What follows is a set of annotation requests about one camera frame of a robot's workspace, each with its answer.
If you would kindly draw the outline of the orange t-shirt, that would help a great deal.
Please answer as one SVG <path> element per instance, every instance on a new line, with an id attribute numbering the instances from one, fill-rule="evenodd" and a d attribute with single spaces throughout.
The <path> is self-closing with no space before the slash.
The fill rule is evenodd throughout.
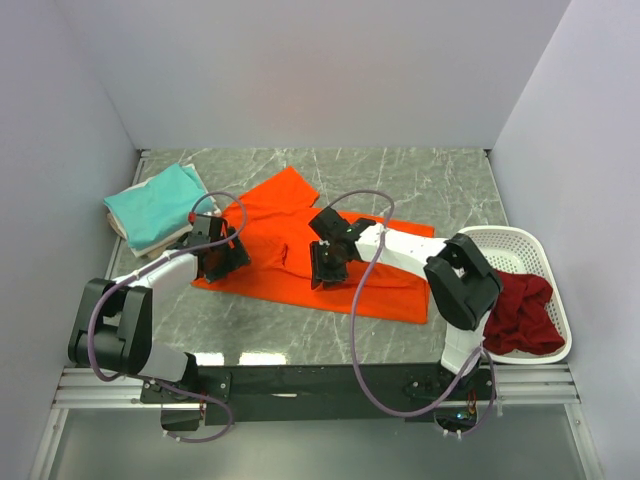
<path id="1" fill-rule="evenodd" d="M 195 288 L 271 302 L 366 317 L 424 324 L 429 286 L 425 279 L 382 262 L 372 273 L 365 260 L 321 244 L 310 223 L 320 213 L 319 193 L 288 167 L 241 195 L 223 217 L 239 235 L 250 262 L 225 277 L 193 281 Z"/>

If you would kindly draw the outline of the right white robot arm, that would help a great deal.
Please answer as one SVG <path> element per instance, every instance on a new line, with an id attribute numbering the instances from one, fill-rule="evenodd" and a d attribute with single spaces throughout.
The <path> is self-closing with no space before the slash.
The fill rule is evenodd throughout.
<path id="1" fill-rule="evenodd" d="M 425 280 L 447 322 L 439 374 L 444 395 L 460 399 L 474 386 L 471 370 L 479 360 L 484 327 L 503 284 L 467 235 L 428 238 L 359 218 L 350 223 L 327 207 L 309 222 L 319 237 L 310 244 L 311 287 L 331 288 L 348 278 L 347 265 L 381 264 Z"/>

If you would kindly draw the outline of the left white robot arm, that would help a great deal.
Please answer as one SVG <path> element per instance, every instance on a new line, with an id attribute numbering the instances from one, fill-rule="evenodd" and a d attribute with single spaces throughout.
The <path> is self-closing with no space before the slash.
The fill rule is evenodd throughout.
<path id="1" fill-rule="evenodd" d="M 116 279 L 84 287 L 67 347 L 69 360 L 104 381 L 138 376 L 164 382 L 176 401 L 201 389 L 194 355 L 153 340 L 153 315 L 163 296 L 195 280 L 212 283 L 250 264 L 239 230 L 221 217 L 188 214 L 191 230 L 155 260 Z"/>

